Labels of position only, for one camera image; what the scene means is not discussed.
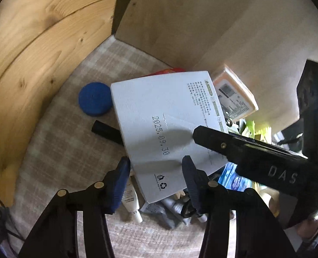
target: white tube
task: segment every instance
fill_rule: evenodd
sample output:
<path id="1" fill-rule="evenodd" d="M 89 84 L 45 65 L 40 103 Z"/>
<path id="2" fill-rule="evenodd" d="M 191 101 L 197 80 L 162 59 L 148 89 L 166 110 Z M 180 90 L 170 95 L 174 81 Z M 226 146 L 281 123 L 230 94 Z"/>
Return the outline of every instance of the white tube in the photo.
<path id="1" fill-rule="evenodd" d="M 124 189 L 123 197 L 122 197 L 122 203 L 124 207 L 127 209 L 127 211 L 130 213 L 131 218 L 136 223 L 142 222 L 141 214 L 139 213 L 139 200 L 136 195 L 135 188 L 133 184 L 131 183 L 130 178 L 127 181 L 126 188 Z"/>
<path id="2" fill-rule="evenodd" d="M 204 214 L 201 214 L 199 216 L 197 216 L 197 219 L 199 220 L 199 222 L 206 222 L 208 220 L 208 216 L 204 213 Z"/>

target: blue round sponge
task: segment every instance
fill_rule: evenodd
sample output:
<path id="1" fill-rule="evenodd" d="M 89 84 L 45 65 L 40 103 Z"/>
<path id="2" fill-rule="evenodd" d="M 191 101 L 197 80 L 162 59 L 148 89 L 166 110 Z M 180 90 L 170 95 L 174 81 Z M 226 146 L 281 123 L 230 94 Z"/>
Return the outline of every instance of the blue round sponge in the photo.
<path id="1" fill-rule="evenodd" d="M 91 82 L 79 92 L 79 106 L 89 116 L 105 114 L 113 106 L 111 90 L 101 82 Z"/>

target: barcode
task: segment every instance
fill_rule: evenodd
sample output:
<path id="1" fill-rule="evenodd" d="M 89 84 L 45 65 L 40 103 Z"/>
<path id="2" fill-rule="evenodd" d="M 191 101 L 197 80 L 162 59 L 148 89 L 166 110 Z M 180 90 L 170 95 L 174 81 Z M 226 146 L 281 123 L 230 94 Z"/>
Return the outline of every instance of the barcode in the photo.
<path id="1" fill-rule="evenodd" d="M 235 94 L 234 90 L 227 83 L 225 83 L 219 90 L 228 98 Z"/>

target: screw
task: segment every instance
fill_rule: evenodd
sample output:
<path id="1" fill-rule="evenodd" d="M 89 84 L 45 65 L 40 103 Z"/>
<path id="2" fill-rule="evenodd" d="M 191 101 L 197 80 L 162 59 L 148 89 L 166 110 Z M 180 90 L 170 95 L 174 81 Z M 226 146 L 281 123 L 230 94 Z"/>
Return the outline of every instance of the screw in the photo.
<path id="1" fill-rule="evenodd" d="M 57 192 L 57 195 L 59 196 L 59 197 L 63 197 L 64 195 L 66 195 L 67 194 L 67 191 L 65 191 L 65 189 L 61 189 L 61 190 L 59 190 L 58 192 Z"/>
<path id="2" fill-rule="evenodd" d="M 104 183 L 101 182 L 101 181 L 96 182 L 95 185 L 94 185 L 94 187 L 97 188 L 97 189 L 102 188 L 103 186 L 104 186 Z"/>
<path id="3" fill-rule="evenodd" d="M 208 182 L 208 186 L 210 187 L 217 187 L 218 186 L 218 183 L 215 181 L 215 180 L 211 180 Z"/>

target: plaid fabric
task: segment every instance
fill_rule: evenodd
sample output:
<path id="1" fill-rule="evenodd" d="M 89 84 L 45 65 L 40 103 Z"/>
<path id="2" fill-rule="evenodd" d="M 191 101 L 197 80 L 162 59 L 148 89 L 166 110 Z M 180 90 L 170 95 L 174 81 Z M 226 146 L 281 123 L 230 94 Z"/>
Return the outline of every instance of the plaid fabric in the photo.
<path id="1" fill-rule="evenodd" d="M 24 236 L 59 189 L 85 189 L 126 155 L 122 146 L 91 132 L 95 118 L 79 109 L 80 89 L 93 81 L 110 85 L 165 68 L 163 62 L 111 36 L 75 69 L 38 123 L 20 169 L 11 213 Z M 98 119 L 118 128 L 113 110 Z M 189 227 L 167 231 L 152 217 L 142 216 L 141 224 L 129 222 L 122 205 L 116 214 L 106 215 L 116 257 L 198 257 L 203 224 L 196 220 Z M 80 257 L 85 257 L 81 213 L 78 242 Z M 17 239 L 12 244 L 17 251 L 22 245 Z"/>

